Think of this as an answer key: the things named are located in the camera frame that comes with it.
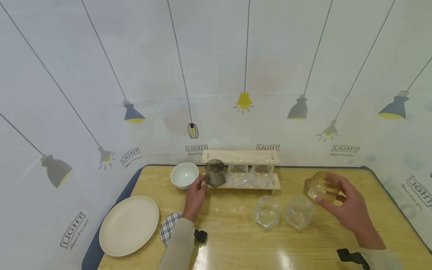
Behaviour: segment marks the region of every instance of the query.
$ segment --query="ceramic bowl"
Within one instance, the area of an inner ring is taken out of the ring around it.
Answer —
[[[198,167],[190,162],[181,163],[171,171],[171,182],[180,189],[188,189],[200,174]]]

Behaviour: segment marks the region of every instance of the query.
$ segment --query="sleeve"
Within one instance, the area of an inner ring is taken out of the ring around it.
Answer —
[[[175,224],[158,270],[187,270],[194,249],[194,224],[181,218]]]
[[[389,250],[359,248],[359,253],[369,264],[371,270],[402,270],[397,256]]]

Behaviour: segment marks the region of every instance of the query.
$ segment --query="wooden table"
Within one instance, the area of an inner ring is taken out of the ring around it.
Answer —
[[[132,196],[152,198],[160,211],[160,222],[170,213],[182,211],[186,191],[170,182],[173,166],[147,166],[138,179]],[[281,183],[279,200],[282,210],[294,196],[302,196],[304,180],[318,168],[277,168]],[[364,195],[376,229],[387,248],[400,258],[404,269],[426,269],[432,256],[408,225],[385,191],[367,170],[326,169],[348,178]],[[255,224],[253,213],[258,199],[270,191],[209,189],[208,197],[195,225],[208,233],[205,245],[196,242],[190,269],[339,269],[358,270],[354,263],[339,261],[336,250],[355,252],[356,239],[322,208],[317,207],[314,220],[302,232],[285,223],[281,215],[278,227],[266,231]],[[137,252],[114,258],[105,255],[100,270],[156,269],[166,246],[159,237],[159,227]]]

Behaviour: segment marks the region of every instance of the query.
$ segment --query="white backdrop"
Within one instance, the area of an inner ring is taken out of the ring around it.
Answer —
[[[85,0],[101,42],[80,0],[0,3],[2,269],[79,269],[134,172],[199,163],[197,145],[367,166],[432,247],[431,1],[251,0],[248,27],[248,0],[170,0],[172,21],[165,0]],[[412,82],[406,117],[380,117]],[[306,119],[287,119],[304,92]]]

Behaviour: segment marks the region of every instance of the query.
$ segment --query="empty glass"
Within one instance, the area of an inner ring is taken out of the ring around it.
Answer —
[[[280,208],[275,197],[263,196],[255,207],[255,221],[266,229],[279,224]]]
[[[267,160],[255,161],[249,172],[249,179],[255,188],[267,188],[273,183],[273,165]]]
[[[284,214],[286,223],[301,231],[311,223],[314,205],[305,197],[294,197],[286,207]]]
[[[240,159],[230,162],[228,165],[228,182],[234,187],[244,187],[249,185],[248,165]]]
[[[222,160],[211,159],[206,163],[206,178],[204,182],[212,187],[220,187],[226,183],[226,178],[223,173],[225,165]]]
[[[329,172],[317,172],[313,177],[305,180],[303,194],[316,204],[315,197],[320,196],[331,203],[341,189],[340,181]]]

